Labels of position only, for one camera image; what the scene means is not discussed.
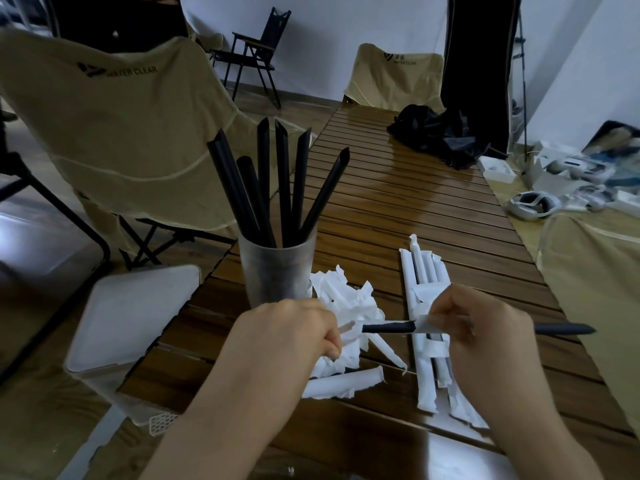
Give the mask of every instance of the wooden table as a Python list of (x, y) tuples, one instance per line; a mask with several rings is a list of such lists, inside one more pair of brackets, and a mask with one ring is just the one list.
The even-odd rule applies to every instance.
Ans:
[[(343, 106), (309, 155), (307, 208), (345, 146), (351, 161), (319, 222), (313, 271), (339, 264), (349, 282), (370, 281), (387, 319), (407, 319), (399, 248), (416, 233), (442, 256), (453, 282), (473, 286), (530, 313), (537, 322), (563, 313), (482, 174), (456, 171), (389, 137), (393, 112)], [(237, 246), (137, 364), (121, 392), (178, 413), (211, 370), (233, 320), (249, 308)], [(410, 340), (385, 339), (406, 363)], [(637, 478), (640, 443), (575, 337), (539, 337), (558, 410), (607, 478)], [(417, 409), (414, 373), (403, 374), (375, 347), (361, 368), (384, 364), (385, 383), (349, 400), (300, 402), (273, 445), (340, 471), (375, 479), (512, 478), (491, 439), (448, 416)]]

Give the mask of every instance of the black plastic bag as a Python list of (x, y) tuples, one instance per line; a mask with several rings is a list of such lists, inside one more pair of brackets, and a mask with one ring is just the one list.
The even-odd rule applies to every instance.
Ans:
[(472, 136), (467, 117), (451, 107), (437, 114), (429, 106), (409, 104), (387, 131), (412, 150), (436, 155), (456, 170), (469, 168), (490, 146)]

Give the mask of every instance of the black logo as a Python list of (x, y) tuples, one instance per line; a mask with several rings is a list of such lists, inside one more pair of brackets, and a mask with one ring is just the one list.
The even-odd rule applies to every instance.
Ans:
[(82, 62), (78, 62), (78, 67), (80, 67), (80, 70), (85, 74), (87, 74), (88, 77), (95, 77), (97, 75), (102, 75), (105, 72), (107, 72), (107, 69), (104, 69), (102, 67), (92, 66), (89, 64), (83, 64)]

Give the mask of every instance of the container lid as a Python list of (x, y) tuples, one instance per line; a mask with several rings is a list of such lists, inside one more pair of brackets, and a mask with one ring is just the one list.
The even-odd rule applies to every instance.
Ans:
[(137, 361), (200, 284), (192, 264), (107, 276), (98, 281), (65, 368), (83, 372)]

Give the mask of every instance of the frosted cup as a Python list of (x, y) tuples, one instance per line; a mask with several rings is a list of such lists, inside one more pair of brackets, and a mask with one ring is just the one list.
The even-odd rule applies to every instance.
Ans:
[(252, 308), (285, 298), (307, 297), (316, 233), (314, 228), (306, 242), (293, 248), (264, 248), (240, 234), (244, 287)]

